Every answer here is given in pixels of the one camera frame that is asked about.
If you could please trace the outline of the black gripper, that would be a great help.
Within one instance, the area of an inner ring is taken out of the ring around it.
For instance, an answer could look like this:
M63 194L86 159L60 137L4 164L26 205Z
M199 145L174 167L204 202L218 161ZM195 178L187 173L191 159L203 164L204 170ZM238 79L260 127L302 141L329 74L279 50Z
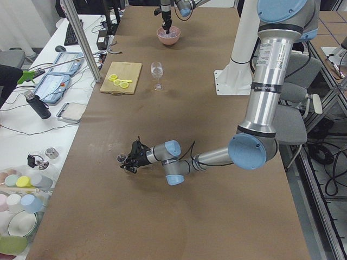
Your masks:
M171 9L169 9L168 11L163 11L160 7L158 7L154 10L153 13L155 16L159 14L162 15L162 19L163 19L162 28L166 34L169 34L170 28L172 26Z
M151 164L146 156L149 150L149 148L132 148L128 155L127 163L123 163L120 167L125 168L129 172L137 173L137 168Z

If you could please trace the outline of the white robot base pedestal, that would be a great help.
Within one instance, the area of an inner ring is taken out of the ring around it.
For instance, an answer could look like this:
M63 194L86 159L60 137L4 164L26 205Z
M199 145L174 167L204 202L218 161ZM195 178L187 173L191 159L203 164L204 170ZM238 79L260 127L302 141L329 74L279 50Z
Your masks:
M244 1L239 26L230 62L224 70L216 70L217 95L249 95L252 85L252 70L249 62L258 39L260 19L256 0Z

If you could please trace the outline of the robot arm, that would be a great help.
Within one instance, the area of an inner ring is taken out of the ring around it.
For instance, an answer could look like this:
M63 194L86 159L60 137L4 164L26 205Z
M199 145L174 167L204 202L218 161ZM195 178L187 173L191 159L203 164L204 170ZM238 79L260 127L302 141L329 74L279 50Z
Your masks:
M203 5L207 3L209 0L192 0L192 1L184 1L184 0L178 0L173 1L173 3L178 7L181 16L187 17L191 15L192 11L199 7L200 5ZM170 33L170 28L172 26L172 19L171 19L171 2L170 0L161 0L160 6L154 10L154 15L162 15L163 23L162 28L166 32L166 34Z
M185 159L175 140L147 147L139 140L128 155L119 155L121 168L137 169L161 163L169 185L178 185L193 171L237 165L262 167L277 153L273 126L290 53L297 42L313 39L318 31L320 1L245 1L230 62L215 73L215 83L229 94L247 94L244 120L227 147Z

